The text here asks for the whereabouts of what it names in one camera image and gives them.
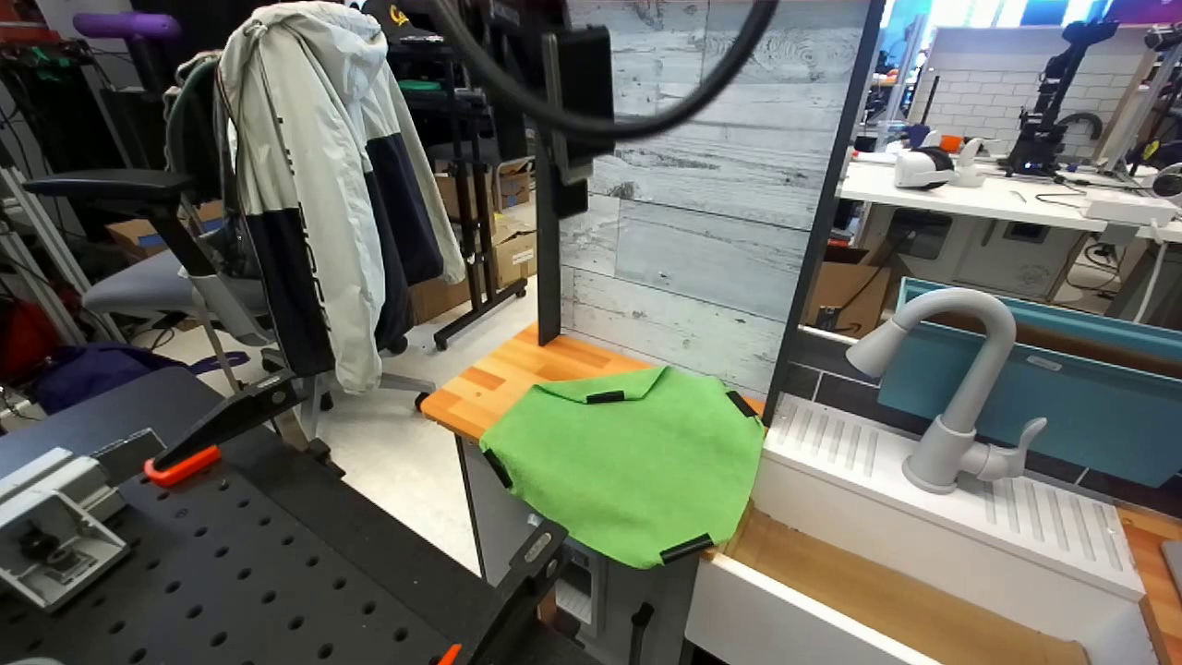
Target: white sink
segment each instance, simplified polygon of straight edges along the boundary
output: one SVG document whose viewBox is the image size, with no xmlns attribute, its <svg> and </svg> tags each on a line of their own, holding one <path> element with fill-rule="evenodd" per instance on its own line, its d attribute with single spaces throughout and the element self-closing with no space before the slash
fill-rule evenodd
<svg viewBox="0 0 1182 665">
<path fill-rule="evenodd" d="M 1089 663 L 1152 665 L 1142 578 L 1119 514 L 1031 477 L 928 497 L 903 477 L 914 437 L 782 397 L 759 510 L 915 578 Z"/>
</svg>

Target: green towel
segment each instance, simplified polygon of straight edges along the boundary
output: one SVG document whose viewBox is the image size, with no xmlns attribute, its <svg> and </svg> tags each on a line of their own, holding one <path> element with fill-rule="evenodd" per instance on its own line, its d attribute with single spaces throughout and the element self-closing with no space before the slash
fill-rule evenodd
<svg viewBox="0 0 1182 665">
<path fill-rule="evenodd" d="M 760 445 L 721 382 L 680 370 L 537 384 L 484 437 L 518 499 L 632 568 L 733 541 Z"/>
</svg>

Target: chair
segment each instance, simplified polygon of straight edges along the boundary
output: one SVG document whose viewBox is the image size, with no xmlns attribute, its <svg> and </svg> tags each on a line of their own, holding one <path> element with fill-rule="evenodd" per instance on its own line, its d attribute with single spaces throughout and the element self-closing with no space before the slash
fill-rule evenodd
<svg viewBox="0 0 1182 665">
<path fill-rule="evenodd" d="M 180 88 L 172 104 L 167 169 L 73 169 L 26 182 L 26 190 L 39 198 L 122 204 L 148 217 L 167 253 L 94 285 L 83 304 L 88 310 L 130 320 L 193 313 L 209 329 L 220 360 L 227 360 L 227 352 L 216 326 L 248 348 L 279 344 L 280 354 L 273 363 L 305 391 L 305 408 L 295 412 L 300 427 L 306 437 L 319 437 L 332 354 L 319 360 L 300 348 L 286 348 L 286 337 L 273 332 L 269 306 L 280 297 L 269 297 L 265 283 L 259 283 L 259 260 L 265 254 L 254 254 L 244 217 L 235 214 L 237 193 L 227 185 L 227 163 L 220 55 L 201 55 L 180 67 Z M 196 204 L 220 198 L 231 204 L 231 227 L 216 238 L 193 238 L 180 217 L 193 217 Z M 409 376 L 383 376 L 382 384 L 428 391 L 428 384 Z"/>
</svg>

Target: faucet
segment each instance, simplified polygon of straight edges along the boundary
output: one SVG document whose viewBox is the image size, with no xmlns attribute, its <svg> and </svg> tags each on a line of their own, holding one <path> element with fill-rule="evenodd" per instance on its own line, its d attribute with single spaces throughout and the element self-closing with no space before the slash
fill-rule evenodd
<svg viewBox="0 0 1182 665">
<path fill-rule="evenodd" d="M 950 408 L 928 427 L 924 441 L 909 450 L 903 473 L 936 497 L 950 497 L 958 473 L 1015 477 L 1027 471 L 1031 445 L 1047 433 L 1047 418 L 1027 422 L 1020 446 L 976 445 L 976 422 L 1015 348 L 1015 322 L 1002 299 L 976 288 L 939 288 L 897 306 L 877 332 L 845 352 L 849 366 L 882 376 L 903 340 L 936 313 L 972 313 L 988 326 L 988 344 L 967 366 Z"/>
</svg>

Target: hanging jacket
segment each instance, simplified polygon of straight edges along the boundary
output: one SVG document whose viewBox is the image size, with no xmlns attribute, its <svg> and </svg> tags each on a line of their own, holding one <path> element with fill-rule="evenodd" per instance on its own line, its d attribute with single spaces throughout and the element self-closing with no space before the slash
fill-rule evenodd
<svg viewBox="0 0 1182 665">
<path fill-rule="evenodd" d="M 358 397 L 377 352 L 406 344 L 409 285 L 466 273 L 383 34 L 345 5 L 259 8 L 227 46 L 221 88 L 280 348 Z"/>
</svg>

